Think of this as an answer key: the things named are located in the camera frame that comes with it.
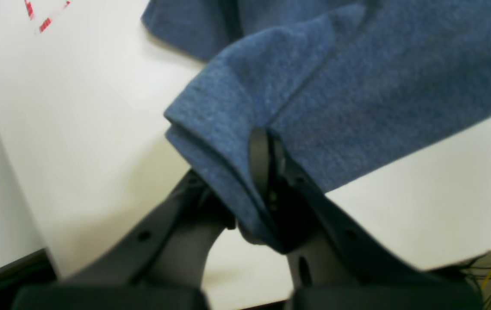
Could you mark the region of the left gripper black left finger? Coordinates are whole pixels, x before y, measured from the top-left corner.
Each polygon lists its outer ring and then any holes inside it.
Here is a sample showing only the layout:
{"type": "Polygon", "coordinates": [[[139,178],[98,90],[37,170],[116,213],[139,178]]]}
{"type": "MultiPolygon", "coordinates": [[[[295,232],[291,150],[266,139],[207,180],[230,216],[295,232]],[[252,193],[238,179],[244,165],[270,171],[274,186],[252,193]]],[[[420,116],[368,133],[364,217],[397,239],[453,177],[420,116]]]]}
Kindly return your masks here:
{"type": "Polygon", "coordinates": [[[100,259],[45,286],[27,286],[14,310],[208,310],[207,257],[234,216],[190,170],[159,206],[100,259]]]}

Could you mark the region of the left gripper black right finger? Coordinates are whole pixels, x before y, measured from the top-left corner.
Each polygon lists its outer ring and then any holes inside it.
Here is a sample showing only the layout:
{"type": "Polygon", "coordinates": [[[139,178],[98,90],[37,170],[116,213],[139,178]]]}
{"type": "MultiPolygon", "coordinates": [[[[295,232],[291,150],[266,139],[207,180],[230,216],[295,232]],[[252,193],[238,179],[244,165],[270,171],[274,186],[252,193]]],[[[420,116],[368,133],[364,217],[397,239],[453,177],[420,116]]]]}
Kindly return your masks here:
{"type": "Polygon", "coordinates": [[[265,129],[249,165],[289,263],[286,310],[481,310],[462,277],[415,269],[328,199],[265,129]]]}

